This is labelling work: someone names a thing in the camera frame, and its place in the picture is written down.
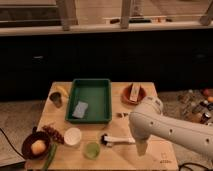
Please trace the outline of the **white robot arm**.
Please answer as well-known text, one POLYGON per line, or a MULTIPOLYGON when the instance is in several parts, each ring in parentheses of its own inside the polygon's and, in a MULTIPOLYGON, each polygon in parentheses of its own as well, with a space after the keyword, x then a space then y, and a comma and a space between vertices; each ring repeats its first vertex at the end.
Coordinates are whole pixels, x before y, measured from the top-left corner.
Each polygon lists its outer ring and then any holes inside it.
POLYGON ((136 141, 155 135, 213 159, 213 126, 163 115, 158 97, 142 99, 129 115, 129 127, 136 141))

